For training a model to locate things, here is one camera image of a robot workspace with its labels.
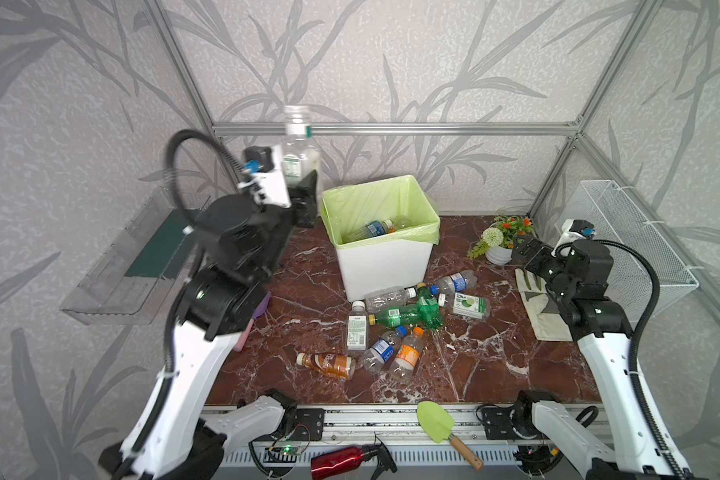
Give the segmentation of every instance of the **marble table top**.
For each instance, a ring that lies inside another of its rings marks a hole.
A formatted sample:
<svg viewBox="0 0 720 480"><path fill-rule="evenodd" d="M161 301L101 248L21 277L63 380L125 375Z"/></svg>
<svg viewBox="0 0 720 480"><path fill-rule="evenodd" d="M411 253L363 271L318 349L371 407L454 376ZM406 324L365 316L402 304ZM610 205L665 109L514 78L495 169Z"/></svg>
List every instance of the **marble table top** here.
<svg viewBox="0 0 720 480"><path fill-rule="evenodd" d="M301 404L513 402L521 389L543 389L562 402L598 402L592 373L572 342L539 342L531 329L511 264L468 260L470 244L489 216L444 216L440 244L432 249L424 281L471 268L478 287L465 293L488 298L488 320L445 314L444 327L424 334L414 378L400 386L386 374L358 369L346 382L296 364L298 352L346 354L347 314L336 252L322 224L296 230L284 264L268 285L272 300L242 352L232 352L216 378L208 405L252 402L278 389ZM383 333L372 326L369 342Z"/></svg>

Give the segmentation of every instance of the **trash bin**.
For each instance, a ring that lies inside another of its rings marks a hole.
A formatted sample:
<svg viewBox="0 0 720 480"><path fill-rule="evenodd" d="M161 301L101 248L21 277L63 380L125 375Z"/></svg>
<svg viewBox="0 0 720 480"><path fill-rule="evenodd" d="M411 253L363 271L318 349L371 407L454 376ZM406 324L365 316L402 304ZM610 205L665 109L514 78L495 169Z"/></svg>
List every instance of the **trash bin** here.
<svg viewBox="0 0 720 480"><path fill-rule="evenodd" d="M440 217L412 175L331 188L323 192L321 215L350 302L377 290L421 282L432 245L440 241ZM400 216L413 226L344 244L349 232Z"/></svg>

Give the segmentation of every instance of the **green and white label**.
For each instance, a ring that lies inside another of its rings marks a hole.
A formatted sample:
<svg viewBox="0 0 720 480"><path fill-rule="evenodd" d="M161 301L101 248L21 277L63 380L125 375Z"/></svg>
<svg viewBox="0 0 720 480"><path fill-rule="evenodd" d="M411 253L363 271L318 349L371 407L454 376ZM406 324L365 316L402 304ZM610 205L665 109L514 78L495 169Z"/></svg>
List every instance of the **green and white label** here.
<svg viewBox="0 0 720 480"><path fill-rule="evenodd" d="M463 293L456 293L454 298L454 313L481 317L485 313L485 298L480 296L465 295Z"/></svg>
<svg viewBox="0 0 720 480"><path fill-rule="evenodd" d="M347 347L365 349L365 315L350 315L347 325Z"/></svg>
<svg viewBox="0 0 720 480"><path fill-rule="evenodd" d="M282 169L288 180L298 183L302 178L302 162L294 154L288 154L282 158Z"/></svg>

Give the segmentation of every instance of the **leaf pattern wallpaper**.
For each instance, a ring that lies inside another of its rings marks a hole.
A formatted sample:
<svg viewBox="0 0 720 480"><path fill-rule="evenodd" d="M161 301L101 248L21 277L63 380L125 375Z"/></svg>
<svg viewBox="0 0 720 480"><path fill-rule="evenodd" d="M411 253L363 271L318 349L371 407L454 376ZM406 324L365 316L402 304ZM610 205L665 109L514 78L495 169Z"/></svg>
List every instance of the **leaf pattern wallpaper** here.
<svg viewBox="0 0 720 480"><path fill-rule="evenodd" d="M160 364L161 325L59 312L160 182L168 137L200 126L143 7L0 0L0 478L98 478ZM180 168L189 191L231 191L199 145Z"/></svg>
<svg viewBox="0 0 720 480"><path fill-rule="evenodd" d="M280 121L290 103L327 122L565 122L576 119L637 1L163 4L216 122ZM278 139L227 141L240 150ZM323 187L413 174L452 214L521 212L564 139L317 141Z"/></svg>
<svg viewBox="0 0 720 480"><path fill-rule="evenodd" d="M664 1L585 133L720 284L720 1ZM539 213L545 238L570 188L595 178L574 152ZM720 478L720 327L691 294L641 345L677 445L696 475Z"/></svg>

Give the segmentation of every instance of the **white metal basket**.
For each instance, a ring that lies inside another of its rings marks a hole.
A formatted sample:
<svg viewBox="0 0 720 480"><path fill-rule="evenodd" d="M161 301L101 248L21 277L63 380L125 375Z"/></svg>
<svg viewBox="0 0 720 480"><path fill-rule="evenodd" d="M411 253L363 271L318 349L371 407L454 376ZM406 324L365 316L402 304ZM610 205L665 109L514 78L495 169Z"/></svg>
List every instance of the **white metal basket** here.
<svg viewBox="0 0 720 480"><path fill-rule="evenodd" d="M650 262L661 284L654 313L661 312L699 286L688 266L615 181L580 182L560 215L557 227L562 228L566 219L588 220L595 225L595 239L631 246ZM632 255L615 247L609 249L614 268L608 277L606 295L621 304L634 326L650 298L650 278Z"/></svg>

